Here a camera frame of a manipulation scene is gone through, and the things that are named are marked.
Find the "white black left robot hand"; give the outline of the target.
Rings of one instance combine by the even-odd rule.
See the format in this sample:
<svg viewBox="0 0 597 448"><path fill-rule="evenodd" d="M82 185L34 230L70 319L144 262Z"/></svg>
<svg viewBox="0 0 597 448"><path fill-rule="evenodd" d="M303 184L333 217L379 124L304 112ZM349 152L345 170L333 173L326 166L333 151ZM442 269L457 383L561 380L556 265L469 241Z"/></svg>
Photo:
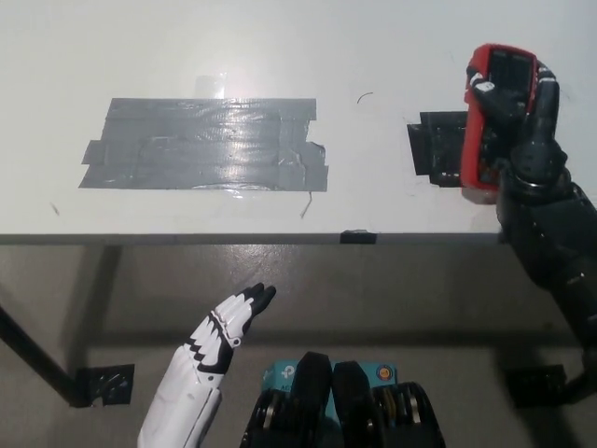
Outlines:
<svg viewBox="0 0 597 448"><path fill-rule="evenodd" d="M214 421L220 386L274 286L257 283L220 302L177 347L141 426L138 447L199 447Z"/></svg>

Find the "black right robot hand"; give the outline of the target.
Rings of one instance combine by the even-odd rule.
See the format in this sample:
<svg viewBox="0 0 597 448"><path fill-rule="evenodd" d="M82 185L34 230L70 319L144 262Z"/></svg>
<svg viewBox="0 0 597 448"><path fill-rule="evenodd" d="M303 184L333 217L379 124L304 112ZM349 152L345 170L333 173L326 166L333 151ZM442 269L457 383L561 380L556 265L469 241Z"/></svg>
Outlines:
<svg viewBox="0 0 597 448"><path fill-rule="evenodd" d="M554 73L536 61L487 73L470 64L466 76L463 185L496 189L507 169L527 184L554 184L567 160L555 138L561 89Z"/></svg>

